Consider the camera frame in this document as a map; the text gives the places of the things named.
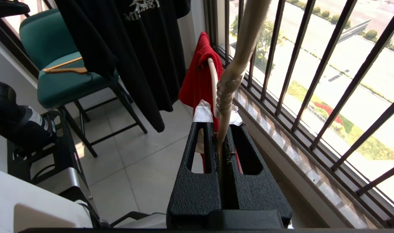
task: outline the red cloth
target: red cloth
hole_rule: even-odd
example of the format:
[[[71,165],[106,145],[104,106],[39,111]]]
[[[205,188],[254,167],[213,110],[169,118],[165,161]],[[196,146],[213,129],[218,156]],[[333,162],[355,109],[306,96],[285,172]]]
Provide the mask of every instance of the red cloth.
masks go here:
[[[179,90],[178,97],[185,105],[193,108],[193,115],[200,100],[204,99],[211,105],[213,113],[214,130],[219,130],[219,120],[214,117],[213,91],[211,88],[211,74],[207,59],[213,59],[217,71],[217,78],[222,74],[222,63],[219,55],[210,45],[207,33],[201,32],[191,65],[185,75],[184,82]]]

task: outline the black metal railing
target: black metal railing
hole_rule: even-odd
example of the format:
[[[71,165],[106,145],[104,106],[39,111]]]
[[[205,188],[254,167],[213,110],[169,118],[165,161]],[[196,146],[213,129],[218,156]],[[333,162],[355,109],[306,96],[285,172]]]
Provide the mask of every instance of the black metal railing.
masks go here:
[[[206,0],[206,6],[208,9],[216,9],[216,1]],[[225,49],[219,46],[218,41],[218,21],[217,21],[217,10],[206,11],[206,20],[215,19],[215,28],[211,28],[212,22],[206,22],[208,28],[206,29],[210,35],[213,37],[211,42],[212,46],[219,52],[220,57],[224,59],[224,67],[226,67],[232,57],[229,56],[229,0],[225,0]],[[314,8],[315,0],[308,0],[304,9],[304,15],[300,23],[299,32],[294,44],[292,56],[290,59],[289,66],[287,68],[286,76],[284,77],[284,84],[280,93],[280,97],[276,99],[267,90],[268,81],[271,75],[272,64],[274,59],[274,54],[276,51],[278,33],[280,31],[281,22],[283,18],[283,11],[286,1],[278,0],[276,18],[274,22],[273,33],[271,36],[271,46],[268,52],[268,59],[265,68],[265,79],[263,85],[260,86],[257,82],[253,81],[253,68],[254,60],[256,59],[256,50],[253,52],[253,56],[250,59],[249,72],[245,74],[244,80],[242,82],[242,87],[248,92],[253,99],[255,99],[259,106],[264,108],[269,112],[298,142],[302,145],[321,165],[324,166],[326,171],[333,175],[333,177],[343,185],[351,194],[354,196],[361,205],[363,205],[383,226],[394,227],[394,202],[389,199],[382,191],[377,189],[376,185],[385,181],[394,175],[394,168],[386,171],[384,174],[374,179],[373,181],[365,181],[361,177],[360,171],[353,170],[350,166],[345,164],[348,156],[352,152],[356,151],[359,146],[361,146],[372,134],[375,133],[379,127],[381,127],[393,114],[394,114],[394,102],[388,107],[382,115],[366,130],[361,137],[349,148],[344,155],[339,156],[334,154],[334,149],[322,140],[324,132],[332,125],[335,118],[339,115],[341,109],[351,97],[354,90],[358,87],[361,80],[364,78],[365,74],[371,68],[371,65],[377,59],[378,55],[381,53],[382,49],[387,45],[389,40],[394,34],[394,16],[389,21],[385,30],[375,43],[374,47],[368,54],[364,63],[359,68],[357,74],[352,79],[351,83],[345,90],[345,93],[340,98],[336,107],[333,109],[327,120],[325,121],[323,127],[320,131],[314,135],[311,134],[304,124],[301,123],[302,114],[308,106],[308,103],[312,99],[312,95],[318,85],[320,77],[323,75],[324,69],[328,64],[328,61],[334,51],[336,44],[342,34],[343,29],[348,21],[351,12],[354,9],[357,0],[347,0],[342,13],[339,16],[339,20],[333,30],[331,38],[327,44],[327,47],[323,53],[320,63],[317,67],[315,75],[312,82],[307,90],[306,96],[301,104],[298,114],[291,112],[289,109],[283,106],[283,100],[289,86],[289,82],[292,76],[292,72],[301,49],[303,38],[305,37],[306,29],[309,23],[309,19],[312,15],[312,10]],[[239,1],[238,10],[238,25],[240,26],[241,18],[243,15],[244,0]]]

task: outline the grass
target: grass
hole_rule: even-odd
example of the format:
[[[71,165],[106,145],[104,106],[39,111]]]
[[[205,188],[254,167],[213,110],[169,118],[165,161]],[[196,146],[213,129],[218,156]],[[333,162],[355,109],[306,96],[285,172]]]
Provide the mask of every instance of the grass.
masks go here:
[[[287,89],[287,94],[290,94],[302,102],[306,96],[307,91],[308,90],[297,81],[292,81],[289,88]],[[315,95],[312,96],[311,101],[326,104]],[[358,140],[359,137],[361,137],[364,131],[354,125],[343,115],[339,116],[342,119],[342,125],[344,126],[347,133],[347,137],[344,140],[349,145],[352,145],[356,142],[356,140]],[[370,136],[360,147],[358,147],[357,151],[368,160],[394,160],[394,151],[386,147],[382,142],[373,136]]]

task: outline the black cable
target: black cable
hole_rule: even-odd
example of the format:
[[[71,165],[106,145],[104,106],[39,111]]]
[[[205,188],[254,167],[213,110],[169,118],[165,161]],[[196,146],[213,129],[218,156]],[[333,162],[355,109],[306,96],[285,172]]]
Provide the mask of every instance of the black cable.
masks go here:
[[[37,178],[42,172],[46,171],[48,168],[54,167],[54,164],[50,164],[49,166],[41,169],[36,175],[31,179],[31,181],[34,181],[35,178]]]
[[[78,203],[78,204],[86,208],[89,211],[90,215],[93,216],[93,218],[97,221],[98,226],[101,226],[99,217],[96,215],[96,212],[90,206],[84,203]]]

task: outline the chair seat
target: chair seat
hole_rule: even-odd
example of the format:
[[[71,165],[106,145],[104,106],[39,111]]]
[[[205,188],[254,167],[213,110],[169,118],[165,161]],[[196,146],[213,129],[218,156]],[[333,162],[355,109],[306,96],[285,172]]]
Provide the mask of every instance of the chair seat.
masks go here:
[[[80,57],[79,52],[63,56],[45,68],[49,68],[63,62]],[[84,67],[83,60],[73,62],[62,68]],[[67,103],[80,99],[88,94],[92,94],[101,89],[109,87],[118,82],[118,73],[108,80],[97,73],[87,73],[84,75],[74,72],[49,73],[46,74],[43,69],[40,70],[39,81],[37,84],[37,99],[41,106],[52,109],[58,108]]]

